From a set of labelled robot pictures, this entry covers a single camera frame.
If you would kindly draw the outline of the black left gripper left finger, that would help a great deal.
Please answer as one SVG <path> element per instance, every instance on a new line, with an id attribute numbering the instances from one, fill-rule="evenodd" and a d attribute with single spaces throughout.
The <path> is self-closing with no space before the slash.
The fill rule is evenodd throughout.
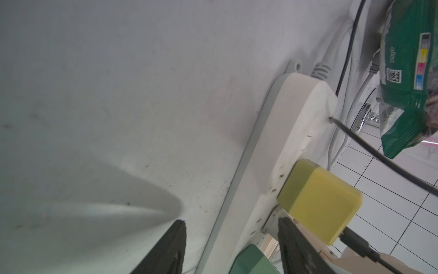
<path id="1" fill-rule="evenodd" d="M 181 274 L 186 244 L 186 223 L 176 220 L 131 274 Z"/>

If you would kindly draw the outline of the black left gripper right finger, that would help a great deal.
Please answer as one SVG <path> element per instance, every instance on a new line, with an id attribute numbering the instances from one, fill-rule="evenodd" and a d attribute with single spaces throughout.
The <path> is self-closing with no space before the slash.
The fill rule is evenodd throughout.
<path id="1" fill-rule="evenodd" d="M 284 274 L 335 274 L 289 218 L 278 219 Z"/>

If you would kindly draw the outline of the green usb charger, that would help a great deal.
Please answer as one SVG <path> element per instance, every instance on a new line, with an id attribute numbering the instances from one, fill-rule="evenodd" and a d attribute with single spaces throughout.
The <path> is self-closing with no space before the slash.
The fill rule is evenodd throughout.
<path id="1" fill-rule="evenodd" d="M 279 271 L 256 245 L 250 244 L 236 257 L 229 274 L 279 274 Z"/>

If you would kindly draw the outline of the yellow usb charger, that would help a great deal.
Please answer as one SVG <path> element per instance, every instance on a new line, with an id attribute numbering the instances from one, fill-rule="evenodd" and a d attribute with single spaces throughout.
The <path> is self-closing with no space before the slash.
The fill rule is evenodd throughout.
<path id="1" fill-rule="evenodd" d="M 320 165 L 296 162 L 278 204 L 326 245 L 333 245 L 363 203 L 356 188 Z"/>

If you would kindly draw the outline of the white power strip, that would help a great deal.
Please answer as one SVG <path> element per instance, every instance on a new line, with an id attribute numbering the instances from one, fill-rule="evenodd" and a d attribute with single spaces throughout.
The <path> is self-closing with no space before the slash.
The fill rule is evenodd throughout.
<path id="1" fill-rule="evenodd" d="M 262 247 L 264 225 L 295 162 L 309 158 L 333 116 L 329 85 L 291 60 L 272 84 L 196 272 L 227 274 L 248 245 Z"/>

